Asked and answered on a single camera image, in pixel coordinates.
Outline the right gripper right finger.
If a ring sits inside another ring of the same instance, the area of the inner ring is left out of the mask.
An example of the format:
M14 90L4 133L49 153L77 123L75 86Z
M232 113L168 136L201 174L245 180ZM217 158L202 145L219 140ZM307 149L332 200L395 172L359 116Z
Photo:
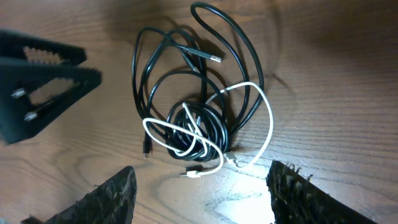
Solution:
M326 194L299 174L299 168L273 161L267 175L275 223L375 224L374 221Z

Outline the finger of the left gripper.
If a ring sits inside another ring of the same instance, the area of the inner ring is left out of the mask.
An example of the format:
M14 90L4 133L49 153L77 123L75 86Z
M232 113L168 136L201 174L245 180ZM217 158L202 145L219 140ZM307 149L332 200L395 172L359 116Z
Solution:
M1 140L30 139L101 83L95 69L1 62Z
M1 58L49 65L79 65L86 60L81 47L1 29Z

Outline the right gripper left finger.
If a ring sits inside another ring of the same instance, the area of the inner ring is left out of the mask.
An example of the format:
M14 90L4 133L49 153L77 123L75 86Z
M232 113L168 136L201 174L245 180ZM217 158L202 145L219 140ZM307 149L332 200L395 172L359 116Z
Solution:
M45 224L131 224L137 194L132 166L126 166Z

